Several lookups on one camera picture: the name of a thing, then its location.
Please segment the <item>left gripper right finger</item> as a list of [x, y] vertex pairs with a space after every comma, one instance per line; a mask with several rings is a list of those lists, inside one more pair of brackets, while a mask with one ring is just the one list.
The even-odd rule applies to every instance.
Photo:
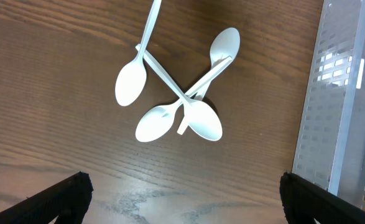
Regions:
[[365, 224], [365, 211], [293, 173], [279, 187], [288, 224]]

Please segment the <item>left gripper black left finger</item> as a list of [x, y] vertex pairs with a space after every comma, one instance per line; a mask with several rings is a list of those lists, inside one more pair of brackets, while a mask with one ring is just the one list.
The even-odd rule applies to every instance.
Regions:
[[0, 212], [0, 223], [81, 224], [93, 193], [89, 174], [78, 172], [67, 179]]

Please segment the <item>white spoon bowl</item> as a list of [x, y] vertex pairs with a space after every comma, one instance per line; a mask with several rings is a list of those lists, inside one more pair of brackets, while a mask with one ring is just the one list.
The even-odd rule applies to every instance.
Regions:
[[[215, 68], [201, 77], [186, 93], [188, 98], [196, 94], [203, 86], [215, 79], [226, 68], [232, 58], [229, 56], [222, 60]], [[136, 128], [136, 138], [140, 142], [154, 141], [163, 136], [172, 127], [175, 114], [183, 104], [178, 99], [169, 105], [158, 105], [150, 109], [139, 121]], [[223, 129], [218, 115], [204, 102], [200, 102], [192, 114], [185, 115], [188, 125], [197, 135], [209, 141], [221, 139]]]
[[[239, 31], [230, 27], [220, 32], [214, 39], [210, 47], [210, 61], [211, 69], [215, 68], [222, 60], [231, 56], [232, 61], [236, 58], [240, 46], [240, 34]], [[210, 87], [211, 82], [203, 86], [195, 95], [194, 99], [202, 100]], [[188, 121], [186, 117], [182, 119], [180, 126], [178, 127], [177, 133], [182, 135], [188, 128]]]

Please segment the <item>white spoon crossing diagonal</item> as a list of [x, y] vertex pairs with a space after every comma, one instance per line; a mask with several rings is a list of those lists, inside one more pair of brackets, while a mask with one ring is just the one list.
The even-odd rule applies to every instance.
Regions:
[[217, 64], [185, 93], [147, 50], [144, 51], [144, 60], [179, 99], [170, 105], [159, 105], [150, 109], [137, 125], [136, 139], [140, 142], [150, 142], [163, 136], [172, 127], [176, 111], [183, 105], [185, 119], [197, 135], [209, 141], [219, 140], [223, 130], [218, 115], [207, 103], [191, 97], [216, 78], [219, 71], [231, 61], [231, 57]]

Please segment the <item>white spoon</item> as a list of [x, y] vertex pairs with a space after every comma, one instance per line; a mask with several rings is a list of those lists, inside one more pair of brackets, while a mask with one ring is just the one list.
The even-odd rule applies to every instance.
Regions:
[[141, 47], [136, 57], [123, 66], [117, 77], [114, 92], [116, 101], [121, 106], [132, 104], [145, 86], [147, 72], [143, 63], [143, 56], [156, 23], [161, 2], [161, 0], [154, 0], [142, 35]]

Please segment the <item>clear plastic basket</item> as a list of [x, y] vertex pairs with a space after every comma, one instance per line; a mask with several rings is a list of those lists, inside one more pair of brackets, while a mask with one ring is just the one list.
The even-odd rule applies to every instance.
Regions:
[[365, 0], [325, 0], [293, 173], [365, 212]]

